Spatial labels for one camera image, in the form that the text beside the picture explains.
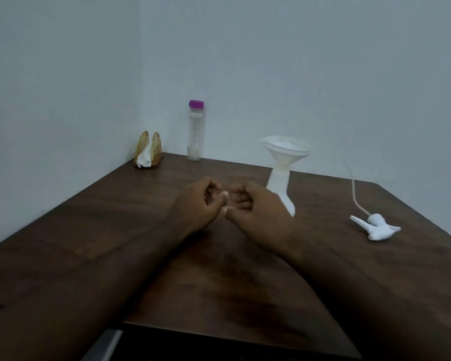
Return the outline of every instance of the hand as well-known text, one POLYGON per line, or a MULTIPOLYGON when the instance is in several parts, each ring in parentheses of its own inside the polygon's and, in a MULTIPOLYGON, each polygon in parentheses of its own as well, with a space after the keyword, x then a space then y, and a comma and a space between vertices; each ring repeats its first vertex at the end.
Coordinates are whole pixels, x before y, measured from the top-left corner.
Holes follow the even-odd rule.
POLYGON ((291 251, 294 219, 277 194, 255 182, 231 188, 234 206, 222 208, 222 214, 236 224, 260 247, 279 256, 291 251))
POLYGON ((166 222, 170 224, 180 240, 208 226, 226 204, 229 193, 211 177, 187 185, 172 205, 166 222))

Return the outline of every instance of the table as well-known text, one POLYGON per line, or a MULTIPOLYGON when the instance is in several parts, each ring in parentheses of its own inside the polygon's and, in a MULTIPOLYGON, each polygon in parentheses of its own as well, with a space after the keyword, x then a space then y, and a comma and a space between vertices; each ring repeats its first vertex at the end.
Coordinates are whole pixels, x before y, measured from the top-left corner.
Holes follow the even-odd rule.
MULTIPOLYGON (((156 169, 128 162, 0 243, 0 304, 20 299, 162 219, 203 175, 228 186, 267 182, 270 168, 166 154, 156 169)), ((370 242, 348 179, 292 172, 289 196, 305 233, 451 328, 451 236, 377 184, 357 182, 371 212, 403 230, 370 242)), ((359 357, 307 283, 285 262, 217 218, 140 294, 128 324, 329 355, 359 357)))

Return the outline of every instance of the bottle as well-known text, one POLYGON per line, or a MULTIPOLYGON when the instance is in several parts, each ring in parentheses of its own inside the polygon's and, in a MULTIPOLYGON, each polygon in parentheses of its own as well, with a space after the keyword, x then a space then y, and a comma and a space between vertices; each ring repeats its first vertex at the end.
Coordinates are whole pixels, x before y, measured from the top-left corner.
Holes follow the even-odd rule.
POLYGON ((198 161, 202 157, 204 145, 204 102, 198 100, 189 101, 189 143, 187 146, 187 158, 198 161))

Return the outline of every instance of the wooden tabletop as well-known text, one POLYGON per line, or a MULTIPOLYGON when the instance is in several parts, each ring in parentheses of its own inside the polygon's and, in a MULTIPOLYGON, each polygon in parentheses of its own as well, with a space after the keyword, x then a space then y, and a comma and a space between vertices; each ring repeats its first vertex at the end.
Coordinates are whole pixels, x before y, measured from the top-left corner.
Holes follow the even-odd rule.
MULTIPOLYGON (((23 297, 162 219, 187 183, 267 182, 270 168, 166 154, 156 169, 126 163, 0 243, 0 304, 23 297)), ((360 203, 403 230, 370 242, 349 220, 348 179, 292 172, 289 196, 304 233, 451 328, 451 236, 377 184, 360 203)), ((144 289, 126 323, 359 357, 307 283, 217 218, 144 289)))

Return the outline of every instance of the white wall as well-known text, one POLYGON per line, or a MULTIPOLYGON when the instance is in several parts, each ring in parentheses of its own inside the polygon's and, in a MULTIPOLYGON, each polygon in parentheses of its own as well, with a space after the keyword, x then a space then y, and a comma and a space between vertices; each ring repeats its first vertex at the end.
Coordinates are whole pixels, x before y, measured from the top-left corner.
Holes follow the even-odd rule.
POLYGON ((451 233, 451 0, 141 0, 148 127, 186 153, 270 165, 255 139, 313 143, 294 169, 378 182, 451 233))
POLYGON ((138 6, 0 0, 0 240, 130 158, 138 6))

